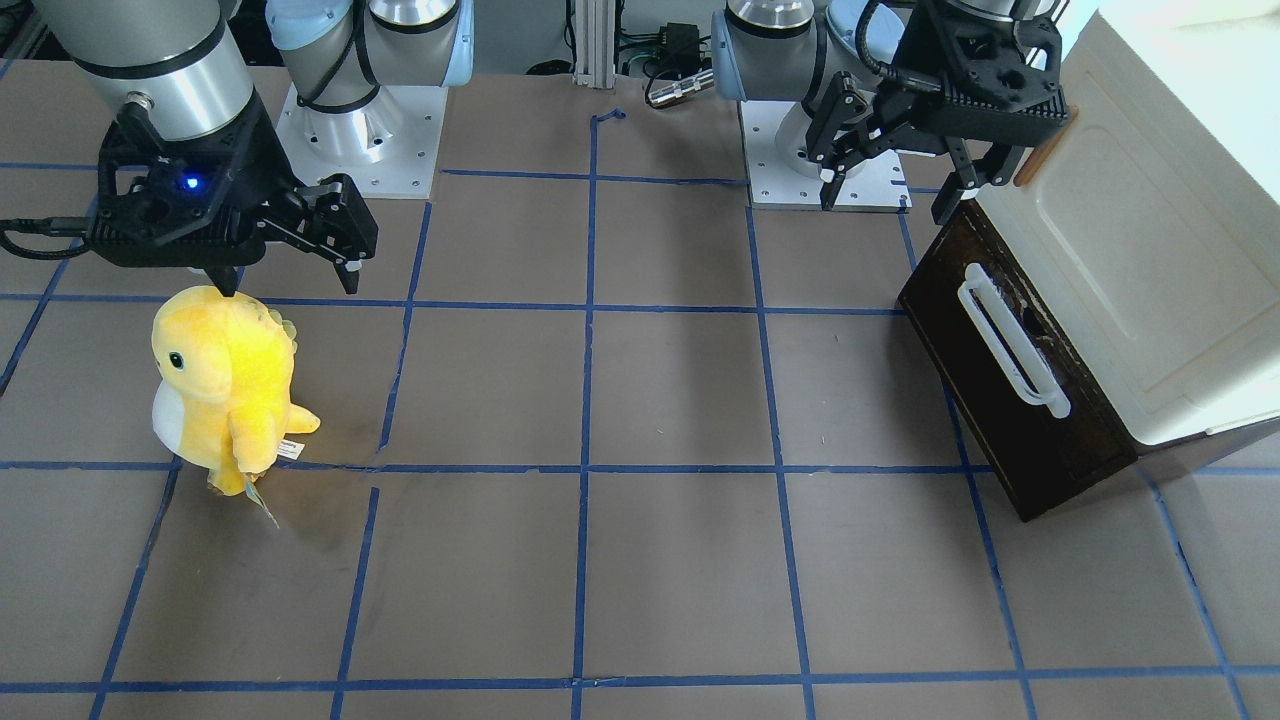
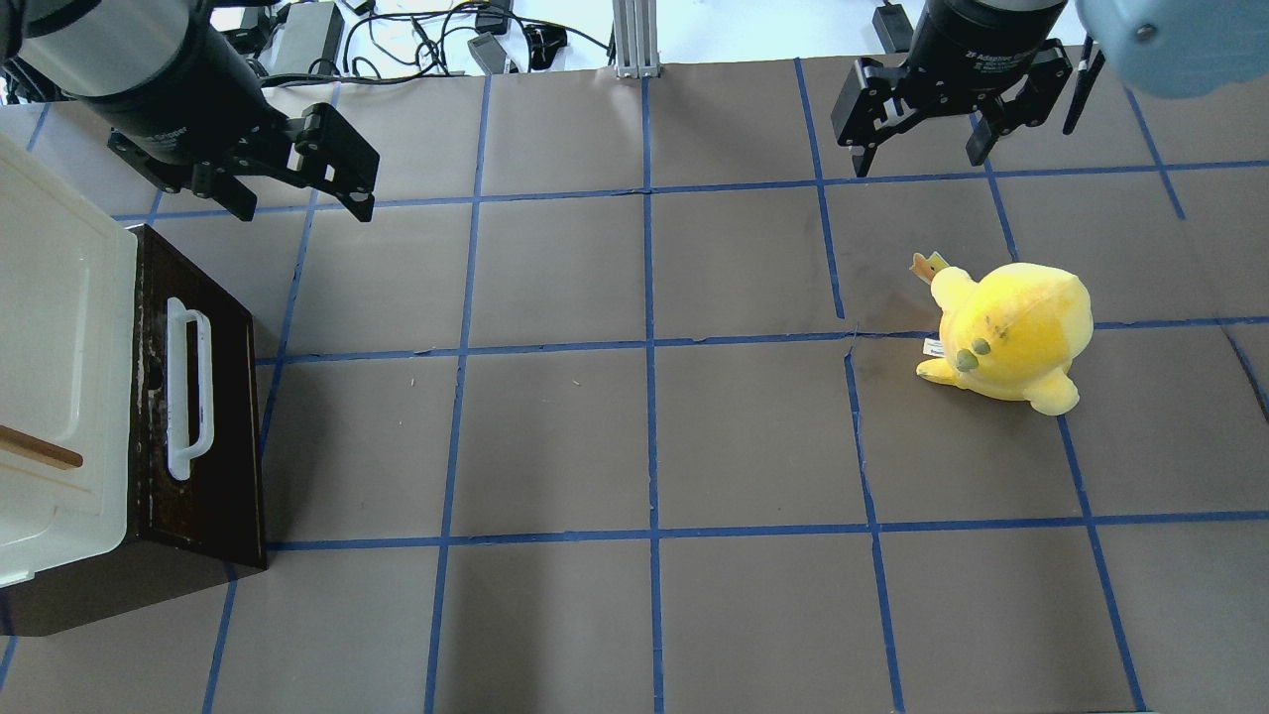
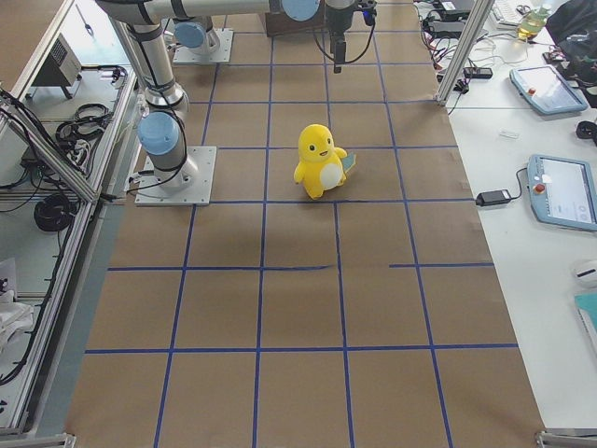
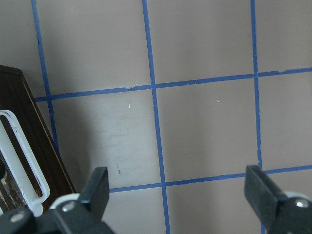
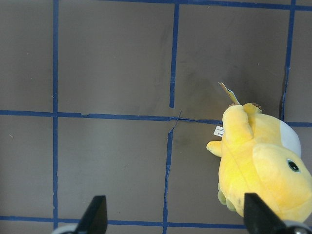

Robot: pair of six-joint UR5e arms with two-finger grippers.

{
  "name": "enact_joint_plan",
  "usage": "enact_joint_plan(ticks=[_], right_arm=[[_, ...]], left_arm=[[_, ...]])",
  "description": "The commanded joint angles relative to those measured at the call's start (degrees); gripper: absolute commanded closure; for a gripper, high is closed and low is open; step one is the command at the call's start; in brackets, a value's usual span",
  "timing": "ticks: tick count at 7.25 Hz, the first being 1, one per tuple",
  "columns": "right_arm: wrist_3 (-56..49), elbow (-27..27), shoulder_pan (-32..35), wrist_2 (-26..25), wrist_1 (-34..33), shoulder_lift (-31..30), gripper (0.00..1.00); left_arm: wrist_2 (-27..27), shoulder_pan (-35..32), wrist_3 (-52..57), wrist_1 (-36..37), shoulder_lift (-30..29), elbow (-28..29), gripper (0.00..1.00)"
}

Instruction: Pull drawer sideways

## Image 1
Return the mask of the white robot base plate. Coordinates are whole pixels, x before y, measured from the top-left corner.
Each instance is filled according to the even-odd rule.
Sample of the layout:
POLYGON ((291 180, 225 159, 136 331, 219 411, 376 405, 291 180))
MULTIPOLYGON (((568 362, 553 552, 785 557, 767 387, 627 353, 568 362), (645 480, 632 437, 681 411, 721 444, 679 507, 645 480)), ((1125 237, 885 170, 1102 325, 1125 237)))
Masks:
POLYGON ((449 90, 383 86, 366 106, 346 114, 302 108, 289 87, 276 135, 306 184, 349 176, 365 199, 431 196, 449 90))

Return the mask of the black gripper, drawer side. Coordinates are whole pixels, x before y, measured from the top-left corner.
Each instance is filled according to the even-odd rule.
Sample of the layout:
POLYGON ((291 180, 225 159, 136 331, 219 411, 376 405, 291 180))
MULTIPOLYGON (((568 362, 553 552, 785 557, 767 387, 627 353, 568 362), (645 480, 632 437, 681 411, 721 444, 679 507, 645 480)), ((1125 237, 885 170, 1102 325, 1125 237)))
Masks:
POLYGON ((892 69, 868 99, 852 73, 812 83, 817 105, 806 155, 819 167, 820 209, 835 210, 850 173, 893 150, 919 150, 933 135, 954 172, 931 205, 946 225, 960 202, 987 184, 1004 186, 1028 147, 1056 136, 1070 119, 1060 65, 1056 1, 919 1, 899 41, 892 69), (988 142, 982 158, 968 149, 988 142))

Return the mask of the black gripper, toy side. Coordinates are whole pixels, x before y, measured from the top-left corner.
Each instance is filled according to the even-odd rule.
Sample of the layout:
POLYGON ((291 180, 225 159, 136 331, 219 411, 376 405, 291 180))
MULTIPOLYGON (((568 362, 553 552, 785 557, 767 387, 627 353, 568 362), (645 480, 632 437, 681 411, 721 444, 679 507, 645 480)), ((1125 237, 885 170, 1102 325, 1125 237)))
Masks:
POLYGON ((150 111, 125 102, 99 151, 84 245, 118 266, 205 268, 232 299, 265 240, 324 259, 355 295, 378 236, 352 177, 300 186, 262 100, 252 97, 229 124, 187 141, 161 138, 150 111))

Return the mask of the silver robot arm, drawer side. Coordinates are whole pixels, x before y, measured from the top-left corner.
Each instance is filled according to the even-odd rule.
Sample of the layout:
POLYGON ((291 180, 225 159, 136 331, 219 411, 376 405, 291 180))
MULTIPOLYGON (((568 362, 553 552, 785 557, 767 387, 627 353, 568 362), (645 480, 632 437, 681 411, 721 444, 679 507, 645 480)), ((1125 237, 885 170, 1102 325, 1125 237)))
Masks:
POLYGON ((833 210, 867 164, 892 151, 950 158, 937 225, 1069 122, 1052 1, 728 1, 712 68, 731 100, 785 102, 774 150, 833 210))

